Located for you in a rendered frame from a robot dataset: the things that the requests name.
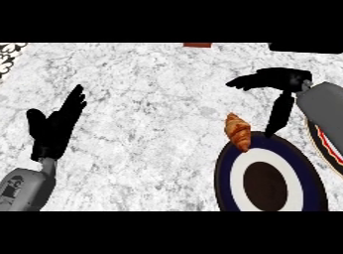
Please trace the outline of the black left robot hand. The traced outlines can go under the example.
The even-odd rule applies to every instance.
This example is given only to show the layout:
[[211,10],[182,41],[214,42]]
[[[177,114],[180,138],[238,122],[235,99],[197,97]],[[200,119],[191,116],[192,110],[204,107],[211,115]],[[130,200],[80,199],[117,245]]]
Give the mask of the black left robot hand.
[[86,108],[84,88],[79,84],[71,91],[64,105],[51,116],[31,108],[27,110],[30,135],[34,138],[31,160],[45,158],[58,160],[67,151],[70,139]]

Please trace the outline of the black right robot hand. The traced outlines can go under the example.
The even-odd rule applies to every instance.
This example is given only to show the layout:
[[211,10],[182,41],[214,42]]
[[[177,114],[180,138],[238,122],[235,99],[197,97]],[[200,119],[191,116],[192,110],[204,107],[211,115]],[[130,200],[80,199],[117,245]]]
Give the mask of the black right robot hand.
[[270,87],[282,91],[282,94],[272,105],[265,128],[266,138],[269,138],[275,132],[285,127],[294,104],[291,94],[301,91],[303,83],[310,80],[312,73],[309,70],[270,67],[259,69],[256,73],[239,76],[226,83],[228,87],[235,87],[244,91],[265,87]]

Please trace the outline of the golden brown croissant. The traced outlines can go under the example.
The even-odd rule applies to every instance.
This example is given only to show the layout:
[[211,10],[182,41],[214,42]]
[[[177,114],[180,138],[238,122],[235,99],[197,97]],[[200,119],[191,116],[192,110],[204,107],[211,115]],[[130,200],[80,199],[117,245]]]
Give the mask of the golden brown croissant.
[[251,146],[251,125],[235,113],[228,115],[225,132],[237,148],[245,152]]

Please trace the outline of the navy and white plate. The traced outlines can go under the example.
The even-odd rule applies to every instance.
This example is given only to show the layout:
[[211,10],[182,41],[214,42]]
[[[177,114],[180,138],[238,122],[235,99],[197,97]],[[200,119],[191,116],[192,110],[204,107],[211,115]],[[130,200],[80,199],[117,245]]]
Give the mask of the navy and white plate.
[[242,152],[225,146],[214,170],[220,211],[327,211],[324,183],[306,156],[294,145],[260,131]]

